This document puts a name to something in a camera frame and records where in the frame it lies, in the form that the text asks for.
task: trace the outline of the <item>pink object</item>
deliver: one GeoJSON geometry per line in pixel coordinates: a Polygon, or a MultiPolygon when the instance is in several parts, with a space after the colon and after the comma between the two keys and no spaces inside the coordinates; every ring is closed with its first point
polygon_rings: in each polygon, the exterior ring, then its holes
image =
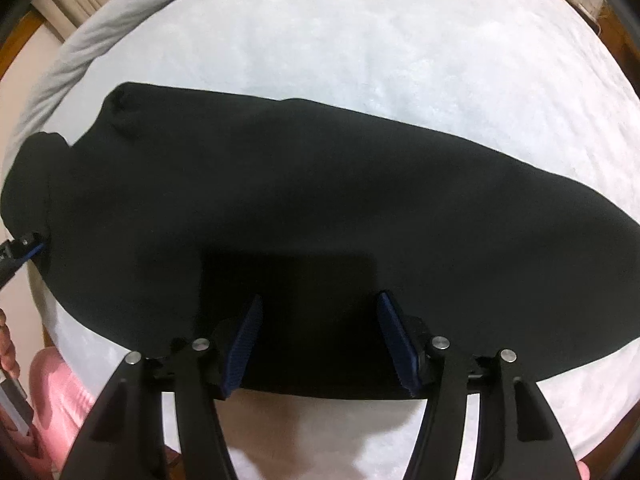
{"type": "Polygon", "coordinates": [[[589,480],[591,473],[584,462],[578,462],[578,471],[580,471],[580,480],[589,480]]]}
{"type": "Polygon", "coordinates": [[[33,425],[56,468],[66,456],[95,399],[63,361],[56,348],[38,352],[31,364],[33,425]]]}

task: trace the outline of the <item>black clamp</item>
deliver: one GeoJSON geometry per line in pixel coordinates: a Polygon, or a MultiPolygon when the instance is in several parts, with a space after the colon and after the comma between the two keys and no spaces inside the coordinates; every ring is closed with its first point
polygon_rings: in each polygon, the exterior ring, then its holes
{"type": "Polygon", "coordinates": [[[36,233],[7,240],[0,245],[0,288],[3,288],[27,260],[44,248],[44,242],[36,233]]]}
{"type": "MultiPolygon", "coordinates": [[[[536,384],[503,349],[474,357],[419,319],[404,316],[388,292],[378,320],[402,385],[428,396],[404,480],[454,480],[466,399],[480,393],[474,480],[579,480],[574,457],[536,384]]],[[[62,480],[166,480],[161,393],[175,392],[188,480],[237,480],[213,399],[240,386],[262,322],[259,296],[209,338],[182,342],[164,359],[130,352],[82,426],[62,480]]]]}
{"type": "Polygon", "coordinates": [[[480,394],[480,417],[473,480],[580,479],[553,411],[514,351],[466,354],[446,337],[431,334],[421,319],[405,316],[389,292],[378,295],[377,308],[402,385],[414,396],[428,391],[404,480],[454,480],[466,398],[474,393],[480,394]]]}

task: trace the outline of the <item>mattress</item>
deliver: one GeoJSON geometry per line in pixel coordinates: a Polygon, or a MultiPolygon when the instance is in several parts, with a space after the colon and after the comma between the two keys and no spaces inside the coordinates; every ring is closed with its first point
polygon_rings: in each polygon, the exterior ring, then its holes
{"type": "MultiPolygon", "coordinates": [[[[563,0],[112,0],[34,90],[3,171],[36,131],[78,140],[125,81],[300,97],[455,134],[578,180],[640,220],[640,101],[563,0]]],[[[69,316],[33,268],[30,279],[65,361],[97,395],[127,349],[69,316]]],[[[640,341],[540,387],[580,458],[640,399],[640,341]]],[[[179,449],[172,402],[165,440],[179,449]]],[[[240,390],[218,409],[240,478],[393,479],[424,402],[240,390]]],[[[477,397],[467,415],[460,480],[477,397]]]]}

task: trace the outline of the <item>black fabric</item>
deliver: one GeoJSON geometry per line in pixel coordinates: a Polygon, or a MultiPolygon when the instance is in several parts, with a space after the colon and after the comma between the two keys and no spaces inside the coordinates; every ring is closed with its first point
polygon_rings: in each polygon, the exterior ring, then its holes
{"type": "Polygon", "coordinates": [[[71,148],[22,146],[15,236],[85,326],[148,355],[257,292],[244,386],[405,397],[373,295],[537,380],[640,336],[640,228],[593,190],[455,136],[304,100],[126,84],[71,148]]]}

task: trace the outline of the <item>metal screw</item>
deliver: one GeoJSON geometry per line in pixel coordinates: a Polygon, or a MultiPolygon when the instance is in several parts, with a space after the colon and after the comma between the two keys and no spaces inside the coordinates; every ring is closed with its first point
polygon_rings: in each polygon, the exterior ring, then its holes
{"type": "Polygon", "coordinates": [[[206,350],[207,348],[209,348],[209,340],[206,338],[200,337],[196,339],[196,341],[191,343],[191,347],[196,352],[202,352],[203,350],[206,350]]]}
{"type": "Polygon", "coordinates": [[[436,337],[434,337],[431,340],[431,344],[433,345],[434,348],[437,348],[438,350],[446,350],[451,345],[449,340],[443,335],[437,335],[436,337]]]}
{"type": "Polygon", "coordinates": [[[505,348],[502,352],[500,352],[500,357],[503,361],[507,361],[508,363],[513,363],[518,358],[516,352],[514,352],[513,350],[509,350],[508,348],[505,348]]]}
{"type": "Polygon", "coordinates": [[[140,359],[142,359],[142,354],[140,352],[129,352],[124,358],[124,361],[128,365],[134,365],[139,363],[140,359]]]}

